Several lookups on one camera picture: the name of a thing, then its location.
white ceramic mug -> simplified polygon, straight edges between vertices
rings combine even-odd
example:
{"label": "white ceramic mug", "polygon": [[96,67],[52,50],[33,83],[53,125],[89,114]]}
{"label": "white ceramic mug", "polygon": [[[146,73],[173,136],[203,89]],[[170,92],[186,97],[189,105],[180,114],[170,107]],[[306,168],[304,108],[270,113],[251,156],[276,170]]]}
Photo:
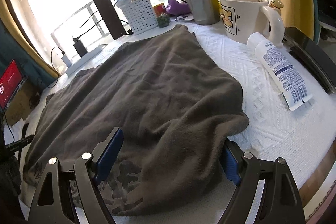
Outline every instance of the white ceramic mug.
{"label": "white ceramic mug", "polygon": [[284,23],[278,12],[268,7],[267,0],[220,0],[220,3],[229,38],[246,44],[251,34],[259,32],[275,46],[282,45]]}

purple plush toy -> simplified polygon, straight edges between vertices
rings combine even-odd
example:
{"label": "purple plush toy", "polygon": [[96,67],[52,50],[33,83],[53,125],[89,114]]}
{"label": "purple plush toy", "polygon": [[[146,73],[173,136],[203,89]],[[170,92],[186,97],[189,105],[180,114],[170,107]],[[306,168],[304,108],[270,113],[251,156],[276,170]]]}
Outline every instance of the purple plush toy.
{"label": "purple plush toy", "polygon": [[168,0],[166,12],[174,16],[191,13],[188,3],[181,3],[177,0]]}

white plastic basket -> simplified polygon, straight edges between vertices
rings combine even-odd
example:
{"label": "white plastic basket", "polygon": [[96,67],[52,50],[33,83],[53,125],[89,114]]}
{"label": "white plastic basket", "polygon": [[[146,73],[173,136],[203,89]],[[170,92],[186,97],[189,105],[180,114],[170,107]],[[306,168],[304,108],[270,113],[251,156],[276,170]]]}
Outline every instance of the white plastic basket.
{"label": "white plastic basket", "polygon": [[149,0],[133,1],[121,10],[134,34],[140,34],[158,25],[156,14]]}

brown fabric garment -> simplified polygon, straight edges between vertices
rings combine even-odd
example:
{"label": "brown fabric garment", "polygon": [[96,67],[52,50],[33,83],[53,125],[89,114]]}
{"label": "brown fabric garment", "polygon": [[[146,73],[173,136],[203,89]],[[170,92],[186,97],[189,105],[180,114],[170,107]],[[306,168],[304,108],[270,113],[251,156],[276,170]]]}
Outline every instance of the brown fabric garment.
{"label": "brown fabric garment", "polygon": [[249,123],[239,82],[183,25],[123,44],[49,99],[24,180],[36,185],[51,157],[75,160],[120,127],[123,147],[100,185],[113,215],[156,213],[203,196],[221,180],[226,137]]}

barcode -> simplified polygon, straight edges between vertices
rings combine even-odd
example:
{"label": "barcode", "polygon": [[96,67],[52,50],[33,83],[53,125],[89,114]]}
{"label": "barcode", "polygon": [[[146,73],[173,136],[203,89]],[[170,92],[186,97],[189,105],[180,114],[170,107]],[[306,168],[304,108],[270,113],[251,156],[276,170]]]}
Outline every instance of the barcode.
{"label": "barcode", "polygon": [[308,95],[306,86],[304,84],[292,89],[291,93],[294,99],[294,104]]}

